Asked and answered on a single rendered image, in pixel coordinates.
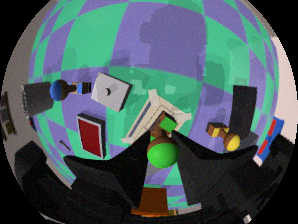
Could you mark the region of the cream paper card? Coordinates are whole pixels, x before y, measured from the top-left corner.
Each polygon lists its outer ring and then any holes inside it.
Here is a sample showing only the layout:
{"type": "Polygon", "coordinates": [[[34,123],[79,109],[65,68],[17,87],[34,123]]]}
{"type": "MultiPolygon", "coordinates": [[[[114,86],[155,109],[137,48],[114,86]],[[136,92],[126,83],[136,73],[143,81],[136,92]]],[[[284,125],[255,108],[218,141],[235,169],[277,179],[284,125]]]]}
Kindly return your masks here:
{"type": "Polygon", "coordinates": [[[174,128],[176,131],[180,129],[181,125],[185,123],[186,120],[192,119],[192,112],[184,113],[176,105],[170,104],[168,100],[164,99],[160,95],[157,95],[157,89],[152,89],[149,92],[149,99],[146,100],[144,107],[142,107],[141,112],[138,113],[136,120],[132,124],[132,128],[129,129],[128,135],[121,137],[122,144],[132,144],[136,143],[138,137],[144,132],[148,132],[148,129],[152,127],[154,121],[160,116],[162,111],[168,112],[170,116],[174,117],[177,121],[177,127],[174,128]]]}

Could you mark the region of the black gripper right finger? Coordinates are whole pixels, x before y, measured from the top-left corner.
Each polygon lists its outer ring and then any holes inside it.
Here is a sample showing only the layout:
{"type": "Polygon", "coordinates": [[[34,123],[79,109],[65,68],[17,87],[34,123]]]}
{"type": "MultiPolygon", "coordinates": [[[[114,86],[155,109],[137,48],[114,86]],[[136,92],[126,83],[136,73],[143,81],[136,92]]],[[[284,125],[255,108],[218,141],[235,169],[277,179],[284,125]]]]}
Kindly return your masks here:
{"type": "Polygon", "coordinates": [[[250,145],[239,151],[217,153],[202,147],[192,139],[184,136],[184,133],[178,133],[172,129],[172,139],[177,141],[180,148],[180,157],[176,163],[182,185],[184,185],[186,204],[188,206],[198,204],[206,193],[212,192],[217,184],[239,165],[245,164],[246,161],[254,159],[257,153],[258,145],[250,145]]]}

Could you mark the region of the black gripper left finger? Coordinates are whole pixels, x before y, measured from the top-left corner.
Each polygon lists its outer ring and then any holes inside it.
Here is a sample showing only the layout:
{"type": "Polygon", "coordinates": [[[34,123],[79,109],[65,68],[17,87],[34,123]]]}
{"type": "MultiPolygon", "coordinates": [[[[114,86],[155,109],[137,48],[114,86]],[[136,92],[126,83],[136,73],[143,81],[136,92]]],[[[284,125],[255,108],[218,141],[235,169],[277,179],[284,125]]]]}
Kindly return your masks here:
{"type": "Polygon", "coordinates": [[[82,159],[76,155],[64,156],[64,163],[76,177],[88,183],[116,190],[132,208],[141,205],[144,190],[146,167],[148,167],[148,145],[150,132],[144,132],[136,143],[109,160],[82,159]]]}

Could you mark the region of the yellow rubber stamp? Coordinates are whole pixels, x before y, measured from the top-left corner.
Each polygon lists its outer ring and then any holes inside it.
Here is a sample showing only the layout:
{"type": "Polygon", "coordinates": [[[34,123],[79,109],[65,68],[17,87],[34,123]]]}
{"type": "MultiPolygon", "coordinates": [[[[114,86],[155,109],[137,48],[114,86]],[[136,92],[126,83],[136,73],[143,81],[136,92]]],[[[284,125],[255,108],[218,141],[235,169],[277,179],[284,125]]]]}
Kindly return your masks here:
{"type": "Polygon", "coordinates": [[[223,147],[227,149],[227,151],[235,151],[239,147],[239,139],[238,133],[227,133],[229,131],[229,127],[223,125],[222,123],[209,123],[206,125],[205,132],[209,133],[209,136],[212,137],[222,137],[223,139],[223,147]]]}

